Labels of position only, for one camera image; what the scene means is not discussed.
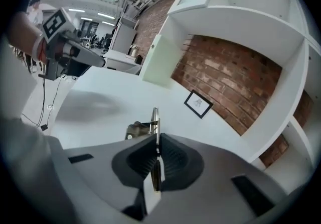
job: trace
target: floor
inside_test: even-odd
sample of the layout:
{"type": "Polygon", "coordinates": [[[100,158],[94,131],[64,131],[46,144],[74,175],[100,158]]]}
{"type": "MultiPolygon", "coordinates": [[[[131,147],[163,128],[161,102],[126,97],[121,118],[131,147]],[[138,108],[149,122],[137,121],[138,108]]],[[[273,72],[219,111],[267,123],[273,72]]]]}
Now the floor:
{"type": "MultiPolygon", "coordinates": [[[[102,53],[103,49],[92,49],[92,51],[97,53],[98,55],[103,55],[102,53]]],[[[21,116],[24,123],[30,124],[33,126],[36,126],[36,124],[39,122],[42,105],[43,105],[43,95],[44,95],[43,79],[38,76],[42,72],[40,71],[39,65],[37,65],[37,68],[38,68],[37,72],[32,74],[32,77],[37,81],[37,85],[26,103],[26,106],[23,110],[24,115],[21,116]]],[[[51,129],[55,122],[57,113],[75,82],[76,81],[73,80],[72,77],[70,76],[65,76],[63,78],[59,77],[54,81],[46,79],[44,114],[42,117],[42,121],[40,122],[40,125],[39,125],[39,126],[42,126],[44,124],[48,125],[48,129],[43,131],[44,134],[46,135],[51,134],[51,129]],[[53,108],[51,110],[51,105],[53,104],[55,95],[56,95],[56,98],[54,101],[53,108]]]]}

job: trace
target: person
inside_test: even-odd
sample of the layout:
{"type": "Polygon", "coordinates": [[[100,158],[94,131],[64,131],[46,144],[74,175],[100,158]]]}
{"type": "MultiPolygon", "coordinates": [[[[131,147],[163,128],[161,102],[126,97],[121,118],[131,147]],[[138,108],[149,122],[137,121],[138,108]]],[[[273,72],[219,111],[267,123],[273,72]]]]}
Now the person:
{"type": "MultiPolygon", "coordinates": [[[[31,0],[29,3],[29,7],[27,8],[27,16],[31,23],[33,23],[38,29],[40,29],[42,21],[43,21],[43,13],[42,10],[39,9],[41,0],[31,0]]],[[[32,59],[32,57],[29,54],[26,54],[26,63],[27,68],[30,73],[37,72],[37,64],[35,60],[32,59]]]]}

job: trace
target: brick wall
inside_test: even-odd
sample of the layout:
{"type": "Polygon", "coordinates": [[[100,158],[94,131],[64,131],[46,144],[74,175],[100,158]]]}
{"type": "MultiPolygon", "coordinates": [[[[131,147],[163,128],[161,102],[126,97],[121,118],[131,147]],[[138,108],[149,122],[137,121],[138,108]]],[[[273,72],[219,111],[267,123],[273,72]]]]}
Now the brick wall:
{"type": "MultiPolygon", "coordinates": [[[[135,43],[144,58],[174,0],[162,0],[139,18],[135,43]]],[[[184,55],[172,78],[188,90],[196,90],[240,135],[254,123],[272,96],[282,68],[263,55],[221,39],[189,35],[182,45],[184,55]]],[[[294,117],[304,125],[312,107],[304,92],[294,117]]],[[[281,135],[260,159],[272,164],[288,148],[281,135]]]]}

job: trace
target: white shelving unit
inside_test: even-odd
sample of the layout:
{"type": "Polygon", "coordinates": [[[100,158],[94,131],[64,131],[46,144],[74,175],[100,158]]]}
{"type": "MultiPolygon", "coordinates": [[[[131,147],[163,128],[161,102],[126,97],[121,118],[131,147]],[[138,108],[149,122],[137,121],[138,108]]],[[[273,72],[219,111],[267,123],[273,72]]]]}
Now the white shelving unit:
{"type": "MultiPolygon", "coordinates": [[[[186,34],[229,40],[282,66],[269,103],[241,137],[247,147],[242,155],[260,166],[258,157],[284,134],[290,147],[266,173],[287,192],[306,182],[321,148],[321,36],[302,0],[175,0],[159,35],[181,46],[186,34]],[[315,106],[303,130],[293,114],[304,88],[315,106]]],[[[176,51],[173,59],[180,53],[176,51]]],[[[172,72],[160,74],[170,80],[172,72]]]]}

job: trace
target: white table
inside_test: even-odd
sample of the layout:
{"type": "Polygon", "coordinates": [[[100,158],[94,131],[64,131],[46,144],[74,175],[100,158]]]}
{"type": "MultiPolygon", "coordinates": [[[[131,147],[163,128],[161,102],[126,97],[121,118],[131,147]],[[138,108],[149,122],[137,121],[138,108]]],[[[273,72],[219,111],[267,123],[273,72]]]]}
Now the white table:
{"type": "Polygon", "coordinates": [[[247,159],[251,152],[246,142],[219,115],[210,110],[200,119],[184,105],[189,93],[173,80],[163,88],[136,75],[91,67],[62,103],[52,136],[64,149],[122,141],[128,125],[150,121],[152,109],[158,107],[162,133],[221,147],[247,159]]]}

